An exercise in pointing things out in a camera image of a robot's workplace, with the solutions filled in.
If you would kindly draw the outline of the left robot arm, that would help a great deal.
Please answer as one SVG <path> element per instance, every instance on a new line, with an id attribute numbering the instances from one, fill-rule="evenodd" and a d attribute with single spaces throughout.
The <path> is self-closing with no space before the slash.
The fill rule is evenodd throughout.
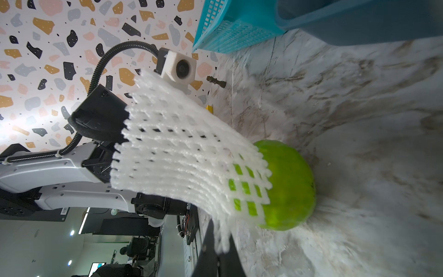
<path id="1" fill-rule="evenodd" d="M 1 214 L 31 219 L 73 207 L 117 209 L 156 219 L 186 214 L 183 201 L 112 188 L 114 144 L 90 142 L 66 155 L 10 145 L 1 153 Z"/>

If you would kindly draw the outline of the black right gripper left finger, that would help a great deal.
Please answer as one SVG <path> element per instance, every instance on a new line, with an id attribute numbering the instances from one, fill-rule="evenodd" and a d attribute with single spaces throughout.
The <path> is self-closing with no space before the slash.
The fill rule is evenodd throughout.
<path id="1" fill-rule="evenodd" d="M 192 277 L 217 277 L 218 255 L 215 252 L 214 224 L 210 220 Z"/>

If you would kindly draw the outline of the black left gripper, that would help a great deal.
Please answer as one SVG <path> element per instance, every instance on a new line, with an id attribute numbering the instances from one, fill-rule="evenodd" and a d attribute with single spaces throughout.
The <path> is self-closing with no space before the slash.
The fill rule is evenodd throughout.
<path id="1" fill-rule="evenodd" d="M 101 84 L 71 113 L 69 123 L 80 135 L 103 142 L 123 143 L 129 118 L 127 104 Z"/>

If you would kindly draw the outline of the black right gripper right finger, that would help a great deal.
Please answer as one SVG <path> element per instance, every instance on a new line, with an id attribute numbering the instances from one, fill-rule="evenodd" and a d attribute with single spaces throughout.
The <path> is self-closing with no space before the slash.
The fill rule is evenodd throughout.
<path id="1" fill-rule="evenodd" d="M 233 237 L 230 237 L 230 250 L 219 255 L 220 277 L 246 277 Z"/>

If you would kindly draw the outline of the green custard apple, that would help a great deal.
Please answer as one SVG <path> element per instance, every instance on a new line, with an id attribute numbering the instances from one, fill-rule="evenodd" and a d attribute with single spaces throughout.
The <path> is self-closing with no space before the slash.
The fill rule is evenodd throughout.
<path id="1" fill-rule="evenodd" d="M 266 179 L 247 166 L 234 165 L 239 176 L 248 175 L 252 181 L 230 179 L 229 190 L 236 194 L 233 206 L 237 215 L 262 229 L 287 231 L 305 222 L 316 206 L 316 184 L 308 163 L 300 153 L 278 141 L 255 143 L 267 162 L 272 188 L 258 186 Z"/>

